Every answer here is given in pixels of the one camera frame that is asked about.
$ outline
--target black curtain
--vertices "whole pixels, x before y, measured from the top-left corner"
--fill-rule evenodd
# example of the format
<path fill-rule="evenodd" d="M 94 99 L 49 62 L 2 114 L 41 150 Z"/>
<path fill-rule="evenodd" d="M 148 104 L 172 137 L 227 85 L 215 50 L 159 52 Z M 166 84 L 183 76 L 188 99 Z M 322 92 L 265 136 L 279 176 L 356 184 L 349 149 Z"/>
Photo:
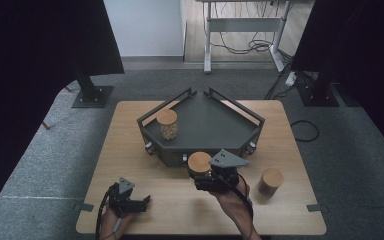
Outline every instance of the black curtain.
<path fill-rule="evenodd" d="M 332 56 L 329 80 L 338 81 L 384 135 L 384 1 L 315 1 L 291 69 L 319 72 Z"/>
<path fill-rule="evenodd" d="M 0 1 L 0 191 L 58 92 L 87 75 L 123 73 L 102 0 Z"/>

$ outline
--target wooden table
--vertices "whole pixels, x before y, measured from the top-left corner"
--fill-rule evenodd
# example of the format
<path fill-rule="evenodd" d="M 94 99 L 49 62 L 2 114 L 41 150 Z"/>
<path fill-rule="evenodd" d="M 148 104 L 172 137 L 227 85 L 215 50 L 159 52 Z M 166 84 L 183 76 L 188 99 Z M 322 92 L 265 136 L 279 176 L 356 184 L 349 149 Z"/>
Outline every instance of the wooden table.
<path fill-rule="evenodd" d="M 238 168 L 251 186 L 254 225 L 261 235 L 322 235 L 322 214 L 309 212 L 317 204 L 311 183 L 294 140 L 283 105 L 279 101 L 239 101 L 266 119 L 257 149 L 245 157 L 250 166 Z M 108 187 L 119 177 L 134 182 L 131 199 L 151 195 L 145 213 L 129 226 L 126 234 L 239 235 L 216 199 L 192 185 L 186 168 L 168 168 L 149 156 L 136 119 L 160 101 L 118 103 L 102 147 L 85 203 L 92 212 L 81 211 L 77 231 L 94 233 L 99 204 Z M 257 183 L 264 169 L 277 168 L 283 185 L 270 199 L 262 197 Z"/>

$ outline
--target human hand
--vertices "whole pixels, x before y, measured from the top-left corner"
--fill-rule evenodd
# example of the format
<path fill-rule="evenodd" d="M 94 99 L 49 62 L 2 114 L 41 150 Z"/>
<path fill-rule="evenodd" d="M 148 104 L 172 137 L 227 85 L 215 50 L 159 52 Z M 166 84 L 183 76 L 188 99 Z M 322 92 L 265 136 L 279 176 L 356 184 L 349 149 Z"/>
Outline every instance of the human hand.
<path fill-rule="evenodd" d="M 239 178 L 239 183 L 236 188 L 246 197 L 249 195 L 250 187 L 244 182 L 242 178 Z M 232 191 L 227 193 L 215 193 L 210 192 L 215 196 L 220 203 L 224 213 L 233 220 L 242 238 L 245 240 L 257 240 L 261 239 L 252 223 L 251 216 L 248 212 L 247 206 L 242 200 Z"/>
<path fill-rule="evenodd" d="M 129 213 L 125 215 L 121 220 L 121 225 L 113 234 L 114 226 L 117 224 L 118 217 L 115 212 L 107 205 L 105 207 L 105 213 L 102 214 L 101 233 L 99 235 L 100 240 L 116 240 L 119 239 L 127 226 L 139 215 L 139 213 Z"/>

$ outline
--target desk leg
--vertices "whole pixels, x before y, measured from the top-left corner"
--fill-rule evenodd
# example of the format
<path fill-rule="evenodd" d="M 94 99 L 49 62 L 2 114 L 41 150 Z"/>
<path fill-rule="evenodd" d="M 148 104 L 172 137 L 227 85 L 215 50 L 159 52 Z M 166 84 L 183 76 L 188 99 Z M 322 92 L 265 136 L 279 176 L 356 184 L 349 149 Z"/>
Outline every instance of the desk leg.
<path fill-rule="evenodd" d="M 204 73 L 211 73 L 211 2 L 207 4 L 207 41 L 205 44 Z"/>
<path fill-rule="evenodd" d="M 282 22 L 281 22 L 279 31 L 276 32 L 273 45 L 270 47 L 270 53 L 273 57 L 274 63 L 276 64 L 277 71 L 279 72 L 281 72 L 285 67 L 282 62 L 283 57 L 282 55 L 280 55 L 278 48 L 279 48 L 280 39 L 282 38 L 283 29 L 285 28 L 285 25 L 286 25 L 286 20 L 288 19 L 290 6 L 291 6 L 291 3 L 289 1 L 286 1 L 285 11 L 283 12 Z"/>

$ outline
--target white wall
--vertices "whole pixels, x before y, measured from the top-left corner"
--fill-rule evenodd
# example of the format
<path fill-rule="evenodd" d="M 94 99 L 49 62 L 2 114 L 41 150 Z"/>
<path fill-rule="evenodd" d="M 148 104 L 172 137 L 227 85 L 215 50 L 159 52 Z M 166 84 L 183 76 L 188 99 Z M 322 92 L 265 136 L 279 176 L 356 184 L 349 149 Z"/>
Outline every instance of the white wall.
<path fill-rule="evenodd" d="M 104 0 L 120 56 L 183 56 L 183 1 Z"/>

